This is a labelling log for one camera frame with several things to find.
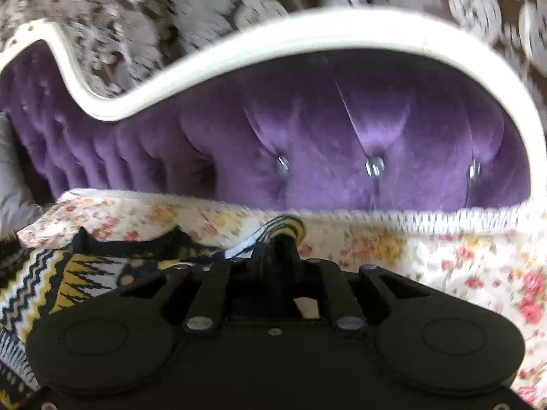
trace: purple velvet upholstery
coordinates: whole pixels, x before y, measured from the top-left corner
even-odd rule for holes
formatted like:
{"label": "purple velvet upholstery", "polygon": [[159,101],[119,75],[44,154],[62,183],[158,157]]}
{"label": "purple velvet upholstery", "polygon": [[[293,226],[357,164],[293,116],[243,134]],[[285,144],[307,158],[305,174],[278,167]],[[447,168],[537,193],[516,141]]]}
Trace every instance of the purple velvet upholstery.
{"label": "purple velvet upholstery", "polygon": [[[129,119],[94,120],[70,97],[47,45],[0,76],[0,109],[55,196],[76,187],[194,195],[273,209],[470,206],[530,194],[515,126],[478,83],[432,59],[330,51],[272,60],[192,87]],[[277,157],[290,174],[277,170]],[[380,155],[375,194],[365,169]]]}

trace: floral blanket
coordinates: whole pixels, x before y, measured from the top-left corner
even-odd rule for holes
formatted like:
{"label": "floral blanket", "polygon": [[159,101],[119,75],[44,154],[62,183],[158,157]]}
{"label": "floral blanket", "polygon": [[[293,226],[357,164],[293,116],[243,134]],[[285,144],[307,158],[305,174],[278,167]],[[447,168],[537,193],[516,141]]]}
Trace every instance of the floral blanket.
{"label": "floral blanket", "polygon": [[[67,193],[19,233],[27,246],[61,248],[80,226],[102,241],[156,238],[180,225],[196,241],[224,248],[278,215],[221,203],[154,195],[86,196]],[[547,406],[547,208],[533,232],[405,235],[370,228],[351,218],[304,217],[302,257],[337,262],[356,271],[375,263],[427,286],[496,311],[526,340],[526,357],[513,389],[527,402]]]}

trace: metal bolt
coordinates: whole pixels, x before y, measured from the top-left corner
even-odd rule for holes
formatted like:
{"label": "metal bolt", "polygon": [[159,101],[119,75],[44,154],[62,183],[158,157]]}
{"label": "metal bolt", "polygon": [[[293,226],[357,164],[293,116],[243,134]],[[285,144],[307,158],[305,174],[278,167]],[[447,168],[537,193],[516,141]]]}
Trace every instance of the metal bolt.
{"label": "metal bolt", "polygon": [[194,316],[186,321],[186,326],[195,331],[208,330],[213,326],[213,320],[207,316]]}
{"label": "metal bolt", "polygon": [[184,270],[184,268],[186,267],[193,267],[193,263],[192,262],[181,262],[181,263],[177,263],[176,265],[174,265],[174,268],[176,268],[177,270]]}
{"label": "metal bolt", "polygon": [[363,319],[357,316],[342,316],[336,321],[342,330],[359,330],[365,326]]}
{"label": "metal bolt", "polygon": [[270,336],[281,336],[283,334],[283,330],[281,330],[281,328],[270,328],[270,330],[268,330],[268,334]]}
{"label": "metal bolt", "polygon": [[277,157],[277,172],[280,176],[286,178],[289,176],[291,166],[289,160],[285,156]]}
{"label": "metal bolt", "polygon": [[469,165],[469,172],[467,173],[467,177],[471,181],[475,181],[480,176],[480,162],[476,159],[473,159],[471,161],[471,165]]}
{"label": "metal bolt", "polygon": [[386,165],[384,164],[384,159],[382,159],[382,157],[376,156],[366,160],[365,168],[371,179],[377,179],[386,170]]}

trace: black mount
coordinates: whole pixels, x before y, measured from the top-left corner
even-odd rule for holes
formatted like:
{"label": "black mount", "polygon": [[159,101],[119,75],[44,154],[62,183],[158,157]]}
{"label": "black mount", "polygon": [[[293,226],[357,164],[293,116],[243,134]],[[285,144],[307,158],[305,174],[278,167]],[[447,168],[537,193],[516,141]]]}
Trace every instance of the black mount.
{"label": "black mount", "polygon": [[57,312],[27,354],[43,386],[28,409],[530,409],[508,388],[510,321],[375,265],[300,260],[286,236]]}

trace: yellow and black knit blanket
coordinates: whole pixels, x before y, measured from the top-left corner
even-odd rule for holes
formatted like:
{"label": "yellow and black knit blanket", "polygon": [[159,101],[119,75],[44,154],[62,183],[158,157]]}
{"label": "yellow and black knit blanket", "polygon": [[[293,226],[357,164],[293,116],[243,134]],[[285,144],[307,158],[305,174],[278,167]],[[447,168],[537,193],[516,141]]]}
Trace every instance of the yellow and black knit blanket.
{"label": "yellow and black knit blanket", "polygon": [[182,261],[246,257],[256,242],[279,234],[299,244],[305,227],[295,217],[280,216],[225,250],[196,243],[180,228],[146,242],[98,242],[80,228],[58,250],[24,248],[15,235],[0,241],[0,407],[18,408],[39,388],[25,355],[39,319]]}

